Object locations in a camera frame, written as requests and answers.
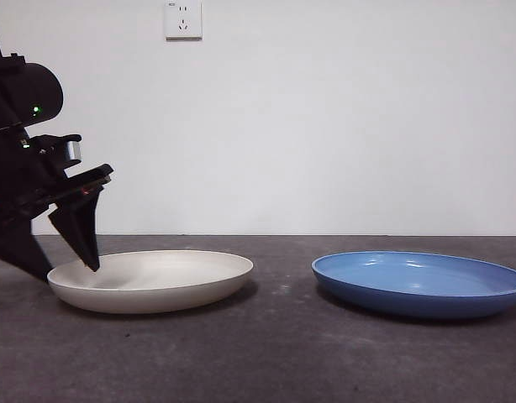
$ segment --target beige plate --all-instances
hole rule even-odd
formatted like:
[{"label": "beige plate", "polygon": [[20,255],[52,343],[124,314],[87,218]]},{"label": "beige plate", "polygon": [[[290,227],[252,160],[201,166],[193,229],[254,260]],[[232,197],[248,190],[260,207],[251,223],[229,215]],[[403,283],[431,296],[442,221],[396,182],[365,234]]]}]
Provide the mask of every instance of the beige plate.
[{"label": "beige plate", "polygon": [[54,268],[50,287],[63,301],[89,311],[156,313],[215,302],[249,279],[252,262],[234,254],[156,250],[100,257],[93,272],[77,260]]}]

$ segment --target wall socket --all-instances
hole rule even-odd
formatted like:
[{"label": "wall socket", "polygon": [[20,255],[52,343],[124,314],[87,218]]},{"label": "wall socket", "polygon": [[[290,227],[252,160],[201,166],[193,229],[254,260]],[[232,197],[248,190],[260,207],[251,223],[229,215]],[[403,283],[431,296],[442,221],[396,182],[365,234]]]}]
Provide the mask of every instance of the wall socket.
[{"label": "wall socket", "polygon": [[166,40],[202,39],[202,1],[167,0],[165,4]]}]

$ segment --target robotic arm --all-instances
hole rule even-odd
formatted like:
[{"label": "robotic arm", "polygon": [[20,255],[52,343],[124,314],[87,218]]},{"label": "robotic arm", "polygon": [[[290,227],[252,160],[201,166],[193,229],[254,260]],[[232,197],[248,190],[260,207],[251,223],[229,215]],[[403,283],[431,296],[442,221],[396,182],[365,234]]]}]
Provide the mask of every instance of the robotic arm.
[{"label": "robotic arm", "polygon": [[49,219],[92,270],[99,268],[95,209],[110,165],[68,177],[81,162],[78,134],[30,138],[25,127],[54,118],[63,94],[56,77],[23,56],[0,50],[0,259],[43,281],[52,269],[31,233],[31,220],[50,204]]}]

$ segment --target plate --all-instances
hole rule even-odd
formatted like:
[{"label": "plate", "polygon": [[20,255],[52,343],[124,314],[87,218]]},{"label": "plate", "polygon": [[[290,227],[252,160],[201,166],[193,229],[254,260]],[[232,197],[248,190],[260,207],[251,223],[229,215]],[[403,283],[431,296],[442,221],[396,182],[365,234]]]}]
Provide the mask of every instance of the plate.
[{"label": "plate", "polygon": [[340,299],[408,317],[486,317],[516,304],[516,270],[456,256],[350,252],[314,260],[320,285]]},{"label": "plate", "polygon": [[100,264],[93,272],[77,260],[47,279],[59,298],[82,309],[157,313],[221,300],[243,286],[253,267],[241,256],[198,250],[110,254]]}]

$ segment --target gray floor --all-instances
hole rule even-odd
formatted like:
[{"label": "gray floor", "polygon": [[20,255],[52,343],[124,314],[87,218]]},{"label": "gray floor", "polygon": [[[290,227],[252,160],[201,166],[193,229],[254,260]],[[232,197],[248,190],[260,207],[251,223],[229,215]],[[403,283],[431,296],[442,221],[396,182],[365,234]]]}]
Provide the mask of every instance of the gray floor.
[{"label": "gray floor", "polygon": [[[74,259],[40,241],[53,264]],[[102,254],[208,249],[255,262],[230,298],[150,316],[57,300],[0,263],[0,402],[516,402],[516,307],[422,322],[329,297],[310,263],[349,250],[454,254],[516,269],[516,238],[104,236]]]}]

